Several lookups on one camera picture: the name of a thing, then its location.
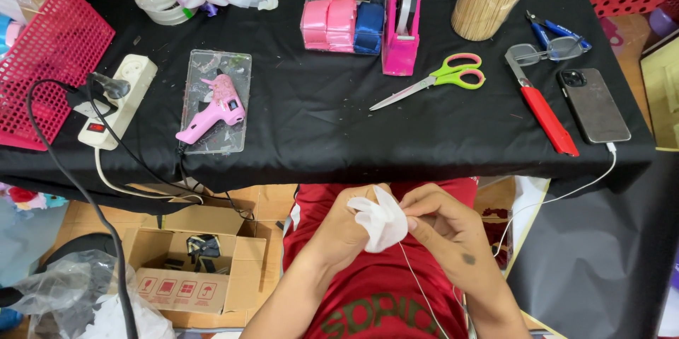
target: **hand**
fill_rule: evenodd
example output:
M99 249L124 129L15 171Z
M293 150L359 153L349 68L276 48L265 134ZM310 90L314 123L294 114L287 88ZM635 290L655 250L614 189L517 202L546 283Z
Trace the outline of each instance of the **hand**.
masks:
M410 233L432 253L456 287L477 299L494 297L505 280L479 213L435 184L403 196L401 207L408 216Z
M391 194L391 189L386 184L378 186ZM300 256L306 256L308 261L313 261L332 275L351 265L368 243L367 230L356 223L356 210L346 205L353 197L366 197L377 202L373 185L344 189L314 236L300 252Z

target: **black cable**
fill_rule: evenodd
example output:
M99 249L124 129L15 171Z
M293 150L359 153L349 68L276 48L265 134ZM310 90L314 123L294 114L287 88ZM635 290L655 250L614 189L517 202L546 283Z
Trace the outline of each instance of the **black cable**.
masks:
M104 124L104 127L106 127L106 129L111 133L111 136L114 138L115 142L118 143L118 145L122 146L123 150L125 152L127 152L128 156L130 156L142 169L144 169L146 172L148 172L151 175L151 177L153 177L158 182L164 183L164 184L169 185L171 187L175 187L175 188L180 189L182 191L189 191L192 194L195 194L197 196L212 198L214 200L228 200L229 204L231 204L231 207L233 208L233 210L235 210L236 213L238 213L238 215L240 215L242 219L244 219L246 221L254 221L255 220L254 216L252 216L252 212L250 212L247 216L243 217L242 213L245 212L245 211L242 211L242 210L240 210L239 208L236 207L236 205L233 203L233 200L231 199L231 196L229 196L229 193L227 191L224 192L226 194L226 198L223 198L223 197L209 196L209 195L206 195L206 194L198 193L197 191L194 191L193 189L188 189L189 185L188 185L186 173L184 172L183 162L182 162L183 157L184 157L184 150L186 149L185 144L183 144L177 150L177 152L178 152L178 156L179 156L179 171L181 172L182 179L183 179L184 183L186 184L186 188L181 187L179 185L175 185L173 183L170 183L169 181L164 180L163 178L160 178L153 170L151 170L148 166L146 166L146 164L144 164L139 158L137 158L137 156L135 156L134 153L132 153L132 151L120 140L118 135L115 134L114 129L111 128L108 121L106 121L106 118L104 118L102 116L101 112L99 111L96 104L94 103L94 99L92 97L92 80L93 80L92 75L88 74L88 76L86 77L85 88L86 88L86 92L87 92L87 96L88 96L90 106L94 109L95 113L97 114L97 117Z
M56 153L54 152L54 148L52 148L52 145L47 142L47 139L45 138L45 135L43 135L42 131L38 127L38 124L35 122L35 116L33 115L33 108L31 107L31 104L33 102L33 90L40 84L46 83L46 82L52 82L56 83L57 85L62 86L64 83L61 83L59 81L56 81L54 79L42 79L38 80L35 83L33 83L30 88L28 93L26 94L26 108L27 112L29 115L29 121L30 124L33 126L33 129L35 130L35 133L38 135L38 138L40 141L45 144L45 147L47 148L47 152L50 154L52 157L52 160L54 160L54 163L56 164L57 168L61 170L61 172L66 176L72 183L75 185L75 187L80 190L80 192L85 196L85 198L88 200L89 204L92 205L94 208L94 211L97 212L97 216L99 217L99 220L101 223L106 227L111 232L111 235L114 238L114 247L115 247L115 255L118 257L118 296L120 297L120 303L122 305L123 309L123 317L125 318L125 328L127 331L127 337L128 339L139 339L139 335L137 334L137 323L134 321L134 313L132 312L132 304L130 302L130 295L128 294L127 291L127 277L125 276L125 255L123 253L123 246L122 242L120 240L120 236L118 236L118 232L115 230L113 225L110 224L106 220L106 217L104 217L104 214L101 213L101 209L99 208L99 205L97 205L94 202L94 199L92 199L92 196L89 194L87 189L85 189L78 180L76 180L72 173L66 169L61 161L56 157Z

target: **green scissor handle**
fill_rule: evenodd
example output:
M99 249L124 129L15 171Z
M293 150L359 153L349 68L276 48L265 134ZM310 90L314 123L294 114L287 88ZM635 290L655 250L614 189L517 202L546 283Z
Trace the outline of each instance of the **green scissor handle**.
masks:
M471 59L474 63L460 64L450 66L448 65L452 60L455 59ZM446 57L443 61L441 68L431 73L431 76L435 76L436 82L434 85L440 84L454 84L459 85L465 90L476 90L486 81L486 76L478 70L481 65L481 57L475 53L457 53ZM462 79L463 75L474 75L479 79L479 83L467 83Z

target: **person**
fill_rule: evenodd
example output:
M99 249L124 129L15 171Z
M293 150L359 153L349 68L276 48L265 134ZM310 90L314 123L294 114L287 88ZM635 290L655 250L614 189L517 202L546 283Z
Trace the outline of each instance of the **person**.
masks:
M460 290L479 339L531 338L471 209L475 178L378 186L400 200L409 230L381 253L363 250L368 233L347 206L358 196L376 202L372 185L299 187L284 275L242 339L467 339Z

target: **power strip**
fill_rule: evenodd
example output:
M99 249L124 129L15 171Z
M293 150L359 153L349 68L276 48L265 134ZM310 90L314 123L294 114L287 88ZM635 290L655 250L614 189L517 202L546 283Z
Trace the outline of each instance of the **power strip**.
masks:
M113 79L123 79L130 82L130 92L121 99L112 100L104 95L118 107L116 113L106 116L106 121L118 138L122 138L125 134L157 71L157 65L148 57L132 54L125 56L120 67L115 71ZM85 122L80 134L78 134L78 140L81 143L108 151L112 151L118 146L114 137L97 117Z

